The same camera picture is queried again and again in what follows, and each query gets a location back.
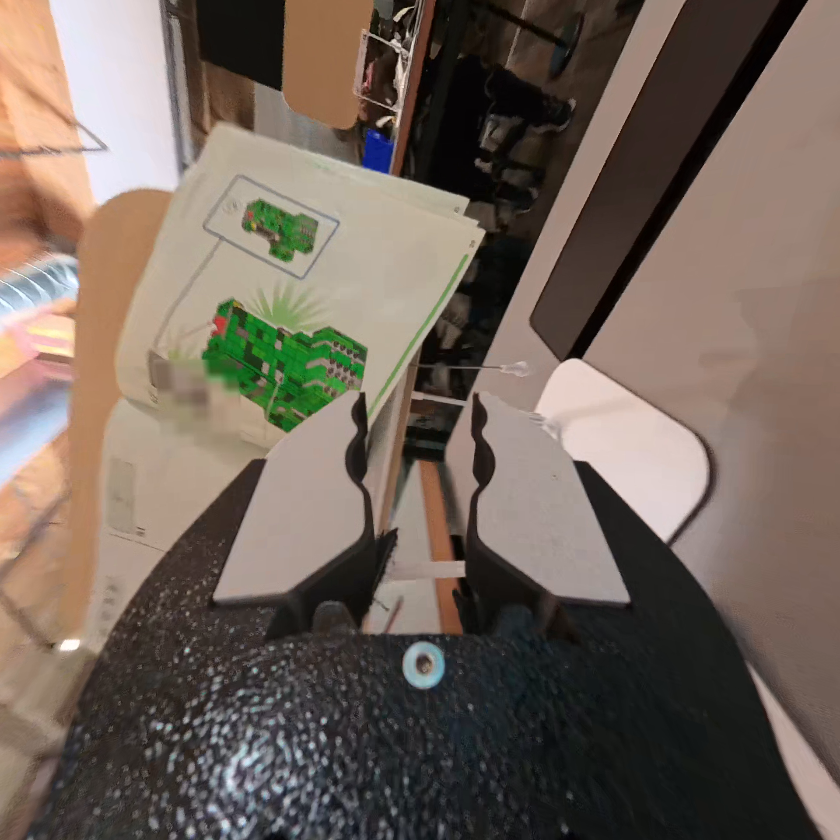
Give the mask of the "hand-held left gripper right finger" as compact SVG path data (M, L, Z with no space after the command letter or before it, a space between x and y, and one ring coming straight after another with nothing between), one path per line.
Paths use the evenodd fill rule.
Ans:
M631 601L572 457L543 422L474 394L476 489L466 541L468 582L490 599L624 607Z

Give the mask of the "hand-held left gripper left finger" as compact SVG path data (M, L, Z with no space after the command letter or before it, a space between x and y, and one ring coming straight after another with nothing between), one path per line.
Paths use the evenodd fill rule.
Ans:
M268 604L348 551L372 546L367 417L365 395L346 392L269 451L216 584L216 605Z

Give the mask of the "wooden book stand white base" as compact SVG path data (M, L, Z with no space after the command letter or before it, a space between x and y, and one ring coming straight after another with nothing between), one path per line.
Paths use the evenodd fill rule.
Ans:
M247 463L279 438L241 438L175 421L121 397L114 354L172 195L127 192L87 221L70 400L70 549L62 609L97 655L163 554ZM675 419L579 360L561 363L536 412L664 542L704 497L710 459Z

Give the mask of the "brick building instruction booklet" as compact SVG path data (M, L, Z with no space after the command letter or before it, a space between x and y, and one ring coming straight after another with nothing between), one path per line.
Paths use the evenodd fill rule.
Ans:
M252 459L364 394L374 421L485 237L466 198L219 123L115 353L86 641Z

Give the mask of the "adjacent grey desk wooden edge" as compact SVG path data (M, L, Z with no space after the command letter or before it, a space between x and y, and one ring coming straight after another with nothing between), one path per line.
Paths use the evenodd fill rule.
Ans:
M394 516L397 545L385 574L384 630L390 635L460 635L459 562L435 462L410 469Z

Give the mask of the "blue storage bin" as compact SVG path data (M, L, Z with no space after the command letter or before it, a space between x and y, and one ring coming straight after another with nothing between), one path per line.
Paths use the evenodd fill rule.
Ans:
M371 172L390 174L394 142L378 130L367 129L364 134L362 167Z

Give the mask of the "metal ceiling rod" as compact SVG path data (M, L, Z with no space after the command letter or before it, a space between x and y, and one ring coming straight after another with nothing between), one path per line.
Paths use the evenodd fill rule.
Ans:
M84 154L108 153L110 148L86 125L75 120L70 122L71 128L86 135L92 144L60 145L38 144L30 148L1 150L2 161L24 161L35 158L58 158L62 156L80 156Z

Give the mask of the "black monitor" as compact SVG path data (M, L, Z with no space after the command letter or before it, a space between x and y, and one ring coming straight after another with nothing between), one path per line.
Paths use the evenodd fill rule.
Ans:
M283 79L284 1L196 1L201 58L280 91Z

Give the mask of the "silver air duct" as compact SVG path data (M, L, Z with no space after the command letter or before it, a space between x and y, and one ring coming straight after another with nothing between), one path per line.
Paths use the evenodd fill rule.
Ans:
M50 255L25 262L1 273L1 321L19 319L59 301L76 302L79 291L78 260L71 255Z

